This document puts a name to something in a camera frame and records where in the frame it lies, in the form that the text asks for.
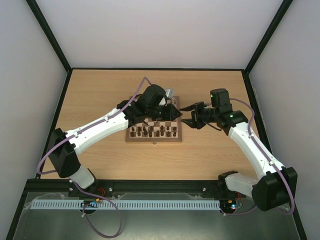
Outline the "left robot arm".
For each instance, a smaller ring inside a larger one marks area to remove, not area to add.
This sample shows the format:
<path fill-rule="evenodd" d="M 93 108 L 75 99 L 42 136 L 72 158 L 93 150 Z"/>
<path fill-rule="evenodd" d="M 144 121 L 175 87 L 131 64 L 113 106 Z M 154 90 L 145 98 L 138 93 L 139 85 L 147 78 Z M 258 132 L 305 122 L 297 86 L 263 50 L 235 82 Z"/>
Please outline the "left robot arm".
<path fill-rule="evenodd" d="M 158 122 L 178 119 L 181 112 L 170 98 L 170 90 L 152 84 L 141 95 L 123 100 L 110 112 L 86 125 L 68 131 L 57 128 L 51 133 L 49 150 L 44 158 L 51 161 L 60 178 L 68 178 L 81 189 L 88 189 L 97 180 L 82 166 L 78 156 L 98 141 L 143 123 L 147 118 Z"/>

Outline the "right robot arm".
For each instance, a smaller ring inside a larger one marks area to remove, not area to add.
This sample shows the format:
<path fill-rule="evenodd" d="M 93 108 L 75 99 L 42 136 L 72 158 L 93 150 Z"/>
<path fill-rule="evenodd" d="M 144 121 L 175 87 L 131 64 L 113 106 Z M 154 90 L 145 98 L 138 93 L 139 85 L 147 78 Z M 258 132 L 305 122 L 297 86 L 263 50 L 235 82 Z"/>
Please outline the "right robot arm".
<path fill-rule="evenodd" d="M 232 98 L 225 88 L 211 90 L 210 99 L 212 107 L 201 101 L 181 108 L 191 113 L 191 118 L 182 122 L 197 130 L 215 123 L 239 146 L 257 175 L 253 179 L 230 171 L 222 176 L 218 191 L 224 196 L 233 192 L 245 195 L 264 212 L 276 208 L 283 214 L 292 214 L 296 207 L 297 172 L 293 167 L 285 167 L 261 142 L 252 128 L 252 118 L 233 110 Z"/>

